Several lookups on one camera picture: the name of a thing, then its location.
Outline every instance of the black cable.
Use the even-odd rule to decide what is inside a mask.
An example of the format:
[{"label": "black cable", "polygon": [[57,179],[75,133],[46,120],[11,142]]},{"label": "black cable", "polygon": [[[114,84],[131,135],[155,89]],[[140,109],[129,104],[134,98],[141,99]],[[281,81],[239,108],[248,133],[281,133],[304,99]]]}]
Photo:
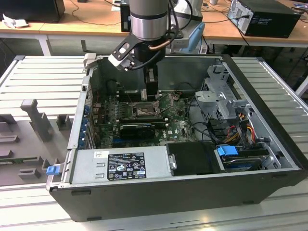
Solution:
[{"label": "black cable", "polygon": [[298,61],[296,62],[296,64],[292,67],[291,71],[289,72],[289,74],[287,75],[287,77],[285,78],[285,81],[288,80],[288,78],[290,77],[290,75],[292,74],[292,72],[294,71],[294,69],[297,67],[297,65],[299,64],[299,62],[303,59],[303,57],[305,56],[306,52],[308,51],[308,47],[305,49],[304,53],[300,56],[300,58],[298,59]]},{"label": "black cable", "polygon": [[168,4],[168,32],[167,32],[167,39],[170,38],[170,32],[171,32],[171,14],[170,14],[170,7],[169,7],[169,4]]},{"label": "black cable", "polygon": [[190,113],[190,108],[191,108],[191,106],[192,106],[192,102],[193,102],[194,100],[196,100],[198,107],[200,108],[201,112],[203,112],[202,109],[201,109],[201,107],[200,107],[200,105],[199,105],[199,102],[197,101],[196,97],[194,96],[194,97],[192,98],[190,104],[189,104],[188,111],[187,111],[187,118],[188,118],[189,124],[190,124],[196,131],[198,131],[198,132],[200,132],[201,134],[203,134],[203,135],[205,135],[205,136],[207,136],[207,137],[213,139],[216,143],[218,143],[218,144],[224,144],[224,142],[222,142],[221,140],[219,140],[219,139],[218,139],[213,133],[211,133],[210,131],[209,131],[208,134],[206,134],[206,133],[204,133],[203,131],[201,131],[200,129],[198,129],[198,128],[196,128],[196,127],[194,126],[194,124],[196,124],[196,123],[192,124],[192,122],[191,122],[191,120],[190,120],[190,115],[189,115],[189,113]]},{"label": "black cable", "polygon": [[206,46],[207,46],[207,51],[209,51],[209,46],[208,46],[208,44],[207,44],[207,42],[206,42],[206,40],[205,40],[204,35],[202,35],[202,38],[203,38],[203,41],[205,42],[205,44],[206,44]]},{"label": "black cable", "polygon": [[148,61],[146,61],[145,63],[139,65],[139,66],[129,66],[128,69],[131,71],[135,71],[135,70],[139,70],[145,66],[147,66],[148,64],[150,64],[151,62],[153,62],[162,52],[162,50],[159,50],[151,59],[149,59]]},{"label": "black cable", "polygon": [[192,84],[191,83],[189,83],[189,82],[181,82],[181,83],[179,83],[179,84],[177,84],[177,86],[175,87],[175,91],[177,91],[177,90],[179,90],[179,87],[181,86],[181,85],[183,85],[183,84],[187,84],[188,86],[190,86],[192,89],[194,89],[195,91],[198,91],[196,88],[194,88],[193,86],[192,86]]},{"label": "black cable", "polygon": [[244,40],[244,41],[247,43],[247,45],[250,47],[249,43],[246,41],[246,39],[245,39],[244,36],[242,35],[241,30],[239,29],[239,21],[240,21],[240,19],[237,20],[236,28],[237,28],[237,30],[239,31],[240,35],[242,36],[243,40]]},{"label": "black cable", "polygon": [[183,26],[182,28],[180,28],[181,30],[185,29],[188,26],[188,24],[192,21],[192,18],[193,18],[193,14],[192,14],[193,13],[193,7],[192,7],[191,3],[188,0],[185,0],[185,1],[186,1],[187,5],[189,6],[189,9],[191,11],[191,15],[190,15],[189,20],[186,23],[186,25]]},{"label": "black cable", "polygon": [[[246,18],[247,17],[247,15],[244,15],[244,16],[241,16],[241,17],[238,17],[238,18],[233,18],[233,19],[235,19],[235,20],[238,20],[238,19],[240,19],[240,18]],[[202,21],[203,23],[222,23],[222,22],[226,22],[226,21],[231,21],[231,19],[225,19],[225,20],[221,20],[221,21],[214,21],[214,22],[211,22],[211,21],[209,21],[209,22],[205,22],[205,21]]]},{"label": "black cable", "polygon": [[117,6],[117,5],[113,4],[112,2],[107,1],[107,0],[104,0],[104,1],[109,3],[110,5],[113,5],[113,6],[116,6],[116,7],[120,7],[120,6]]},{"label": "black cable", "polygon": [[117,81],[115,79],[112,79],[112,78],[106,80],[105,87],[106,87],[106,92],[107,93],[109,92],[108,83],[111,82],[111,81],[117,83]]},{"label": "black cable", "polygon": [[83,21],[82,19],[80,19],[77,15],[74,15],[74,13],[79,10],[79,6],[77,6],[72,0],[70,0],[76,7],[77,9],[73,10],[72,12],[72,16],[74,16],[77,20],[81,21],[82,23],[86,23],[86,24],[91,24],[91,25],[98,25],[98,26],[115,26],[117,24],[120,24],[121,22],[119,23],[115,23],[115,24],[99,24],[99,23],[89,23],[89,22],[86,22],[86,21]]},{"label": "black cable", "polygon": [[199,49],[198,54],[200,54],[200,52],[201,52],[201,48],[202,48],[202,38],[200,38],[200,49]]},{"label": "black cable", "polygon": [[179,33],[179,22],[178,22],[178,18],[175,16],[174,7],[173,7],[173,4],[172,4],[171,0],[169,0],[169,5],[170,5],[172,13],[174,15],[174,21],[175,21],[175,33],[174,33],[174,36],[170,39],[170,45],[171,45],[173,40],[175,40],[176,37],[178,36],[178,33]]},{"label": "black cable", "polygon": [[308,22],[304,21],[304,19],[300,19],[300,21],[302,21],[303,23],[308,23]]}]

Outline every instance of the black computer case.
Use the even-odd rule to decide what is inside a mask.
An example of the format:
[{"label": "black computer case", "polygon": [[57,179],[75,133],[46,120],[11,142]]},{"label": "black computer case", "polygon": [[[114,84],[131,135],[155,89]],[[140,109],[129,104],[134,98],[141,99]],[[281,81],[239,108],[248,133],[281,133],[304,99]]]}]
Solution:
[{"label": "black computer case", "polygon": [[227,17],[246,36],[288,38],[300,16],[275,0],[233,0]]},{"label": "black computer case", "polygon": [[57,23],[65,11],[63,0],[1,0],[2,14],[27,22]]}]

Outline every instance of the blue tab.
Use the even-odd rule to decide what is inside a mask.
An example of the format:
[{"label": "blue tab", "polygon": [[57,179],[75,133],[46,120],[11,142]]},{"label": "blue tab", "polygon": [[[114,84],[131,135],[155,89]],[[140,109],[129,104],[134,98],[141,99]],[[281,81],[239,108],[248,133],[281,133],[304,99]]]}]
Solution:
[{"label": "blue tab", "polygon": [[60,166],[49,166],[47,168],[46,174],[50,175],[59,175],[60,174]]},{"label": "blue tab", "polygon": [[227,156],[227,155],[238,155],[238,152],[235,146],[220,146],[217,148],[219,156]]}]

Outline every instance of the wooden desk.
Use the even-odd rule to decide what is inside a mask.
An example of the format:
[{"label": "wooden desk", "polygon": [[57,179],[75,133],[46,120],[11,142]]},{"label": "wooden desk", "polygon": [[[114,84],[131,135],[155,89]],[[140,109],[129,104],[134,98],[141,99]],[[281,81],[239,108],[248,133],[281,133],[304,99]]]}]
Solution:
[{"label": "wooden desk", "polygon": [[[219,11],[227,11],[229,2],[227,0],[219,0],[217,5],[209,6]],[[294,6],[292,1],[280,0],[281,3],[288,7]],[[206,11],[212,11],[213,8],[203,7]],[[214,22],[227,19],[222,13],[203,12],[203,21]],[[303,15],[301,19],[308,22],[307,14]],[[236,26],[230,22],[221,23],[206,23],[203,33],[208,43],[212,44],[230,44],[230,45],[245,45],[245,41],[241,37]],[[279,47],[307,47],[308,46],[308,23],[298,21],[289,38],[266,38],[266,37],[246,37],[245,39],[249,45],[253,46],[279,46]]]},{"label": "wooden desk", "polygon": [[[127,33],[121,32],[120,12],[111,11],[112,6],[104,0],[89,0],[87,3],[72,1],[79,9],[76,10],[77,6],[71,0],[64,0],[65,14],[58,24],[30,23],[30,27],[20,29],[9,29],[0,25],[0,37],[38,39],[44,55],[52,55],[50,39],[81,40],[82,49],[86,51],[85,40],[105,39],[106,43],[114,40],[120,42],[127,35]],[[203,21],[215,22],[227,19],[222,13],[209,11],[213,11],[213,8],[219,11],[227,11],[230,5],[229,1],[218,0],[217,5],[211,5],[209,0],[204,1],[207,1],[210,7],[203,7],[207,11],[203,12]],[[289,7],[293,5],[292,1],[280,1]],[[76,10],[74,15],[87,23],[74,17],[72,15],[74,10]],[[306,15],[303,16],[303,19],[308,22]],[[246,45],[236,26],[230,21],[206,23],[203,35],[208,44]],[[245,39],[252,46],[307,47],[308,24],[298,21],[290,37],[286,39],[264,37],[245,37]]]},{"label": "wooden desk", "polygon": [[103,0],[89,0],[79,3],[72,0],[79,9],[74,12],[80,20],[72,15],[77,7],[71,0],[64,0],[65,14],[58,24],[45,23],[40,29],[41,34],[48,35],[89,35],[89,36],[126,36],[121,32],[120,12],[111,11],[112,5]]}]

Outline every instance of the power supply label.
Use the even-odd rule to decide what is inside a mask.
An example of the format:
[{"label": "power supply label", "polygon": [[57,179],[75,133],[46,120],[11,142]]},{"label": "power supply label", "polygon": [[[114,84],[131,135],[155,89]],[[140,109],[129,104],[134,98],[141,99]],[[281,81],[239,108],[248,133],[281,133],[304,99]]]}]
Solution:
[{"label": "power supply label", "polygon": [[108,155],[108,180],[146,178],[144,153]]}]

